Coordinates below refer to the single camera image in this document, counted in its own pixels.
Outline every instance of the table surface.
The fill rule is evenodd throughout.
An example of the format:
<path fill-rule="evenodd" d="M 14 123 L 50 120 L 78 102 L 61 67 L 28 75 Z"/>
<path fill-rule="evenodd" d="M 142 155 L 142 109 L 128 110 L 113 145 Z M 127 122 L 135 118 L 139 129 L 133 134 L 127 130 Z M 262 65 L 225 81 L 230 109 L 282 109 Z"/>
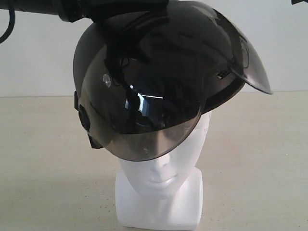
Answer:
<path fill-rule="evenodd" d="M 1 231 L 135 230 L 116 219 L 119 163 L 89 147 L 72 97 L 0 108 Z M 308 92 L 238 94 L 213 112 L 197 167 L 197 231 L 307 231 Z"/>

